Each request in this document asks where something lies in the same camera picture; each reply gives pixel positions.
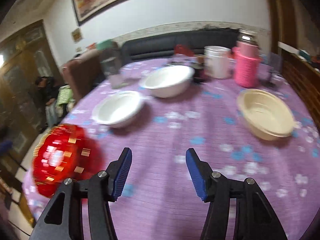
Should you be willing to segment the red gold-rimmed plate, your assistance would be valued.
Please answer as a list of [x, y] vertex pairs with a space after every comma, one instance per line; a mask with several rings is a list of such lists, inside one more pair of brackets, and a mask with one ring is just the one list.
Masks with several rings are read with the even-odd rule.
[[66, 178], [88, 179], [104, 164], [103, 152], [84, 128], [61, 124], [40, 139], [31, 172], [38, 193], [51, 198]]

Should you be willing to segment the cream plastic bowl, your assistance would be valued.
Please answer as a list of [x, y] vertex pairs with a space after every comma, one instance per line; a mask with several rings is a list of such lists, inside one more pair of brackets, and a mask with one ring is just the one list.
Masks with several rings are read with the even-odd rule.
[[277, 96], [260, 89], [246, 89], [240, 92], [236, 103], [246, 126], [256, 137], [275, 141], [291, 136], [294, 116]]

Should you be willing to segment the white paper bowl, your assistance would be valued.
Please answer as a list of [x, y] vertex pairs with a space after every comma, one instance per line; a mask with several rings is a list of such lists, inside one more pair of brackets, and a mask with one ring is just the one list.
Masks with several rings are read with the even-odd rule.
[[123, 128], [131, 124], [144, 107], [140, 92], [127, 90], [105, 98], [95, 106], [92, 119], [110, 128]]
[[188, 66], [167, 66], [151, 72], [139, 82], [157, 98], [173, 98], [184, 93], [193, 81], [195, 70]]

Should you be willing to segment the purple floral tablecloth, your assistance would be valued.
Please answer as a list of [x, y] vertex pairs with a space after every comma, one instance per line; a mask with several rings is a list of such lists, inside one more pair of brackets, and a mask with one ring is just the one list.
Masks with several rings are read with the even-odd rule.
[[236, 180], [253, 178], [276, 212], [288, 239], [299, 239], [319, 209], [319, 133], [304, 103], [288, 83], [275, 92], [291, 109], [291, 137], [261, 141], [237, 108], [241, 88], [233, 79], [193, 84], [182, 95], [144, 95], [138, 118], [124, 129], [92, 119], [92, 111], [114, 91], [103, 82], [83, 98], [65, 122], [85, 129], [101, 148], [93, 171], [105, 169], [123, 148], [132, 150], [124, 191], [110, 210], [119, 239], [199, 239], [208, 204], [197, 196], [185, 163], [194, 148], [215, 171]]

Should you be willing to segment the person under green blanket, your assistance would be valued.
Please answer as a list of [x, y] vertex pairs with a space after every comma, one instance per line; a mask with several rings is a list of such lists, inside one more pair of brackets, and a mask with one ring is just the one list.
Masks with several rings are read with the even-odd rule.
[[70, 85], [64, 85], [59, 88], [55, 110], [59, 118], [64, 118], [73, 108], [75, 99]]

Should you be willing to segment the seated person dark clothes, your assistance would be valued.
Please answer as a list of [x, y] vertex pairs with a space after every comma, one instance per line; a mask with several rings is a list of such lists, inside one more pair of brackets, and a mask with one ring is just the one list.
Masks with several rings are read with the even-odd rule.
[[53, 127], [58, 123], [55, 106], [60, 87], [52, 76], [38, 76], [35, 80], [35, 85], [44, 102], [47, 125], [48, 127]]

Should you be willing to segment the small dark brown-capped bottle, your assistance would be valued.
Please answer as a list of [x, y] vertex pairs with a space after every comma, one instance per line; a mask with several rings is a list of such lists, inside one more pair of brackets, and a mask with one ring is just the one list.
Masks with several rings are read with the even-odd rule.
[[204, 83], [206, 81], [206, 75], [204, 73], [205, 56], [202, 54], [196, 54], [192, 64], [194, 69], [193, 81], [195, 83]]

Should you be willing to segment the wooden side cabinet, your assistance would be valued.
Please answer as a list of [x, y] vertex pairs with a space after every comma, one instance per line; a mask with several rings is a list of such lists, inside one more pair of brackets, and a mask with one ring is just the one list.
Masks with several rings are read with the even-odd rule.
[[298, 57], [298, 49], [280, 41], [278, 48], [283, 58], [283, 76], [304, 102], [313, 122], [319, 128], [319, 72]]

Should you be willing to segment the pink knitted sleeve thermos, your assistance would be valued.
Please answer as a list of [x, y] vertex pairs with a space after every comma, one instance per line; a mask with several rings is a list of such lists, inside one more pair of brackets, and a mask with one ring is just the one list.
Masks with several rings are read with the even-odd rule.
[[235, 57], [234, 80], [244, 88], [253, 88], [257, 83], [257, 70], [261, 61], [255, 33], [239, 30], [236, 46], [232, 49]]

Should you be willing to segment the clear bottle green lid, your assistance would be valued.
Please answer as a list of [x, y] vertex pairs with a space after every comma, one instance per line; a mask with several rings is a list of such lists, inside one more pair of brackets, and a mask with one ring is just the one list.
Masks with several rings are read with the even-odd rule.
[[97, 44], [99, 50], [99, 60], [101, 70], [105, 78], [109, 81], [112, 89], [119, 89], [124, 84], [124, 79], [120, 73], [122, 67], [121, 51], [117, 42], [105, 40]]

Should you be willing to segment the red bag on sofa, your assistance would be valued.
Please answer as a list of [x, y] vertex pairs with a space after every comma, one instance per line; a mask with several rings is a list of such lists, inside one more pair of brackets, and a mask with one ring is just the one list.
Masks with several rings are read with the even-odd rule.
[[194, 52], [188, 46], [177, 44], [174, 48], [174, 55], [183, 55], [187, 57], [193, 57]]

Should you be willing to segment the black leather sofa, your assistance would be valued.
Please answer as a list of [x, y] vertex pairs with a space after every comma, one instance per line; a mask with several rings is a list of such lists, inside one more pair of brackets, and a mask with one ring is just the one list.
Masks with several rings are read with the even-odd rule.
[[179, 31], [126, 41], [121, 46], [122, 65], [128, 63], [168, 58], [177, 45], [186, 46], [195, 54], [203, 54], [206, 46], [232, 49], [236, 46], [239, 29], [213, 28]]

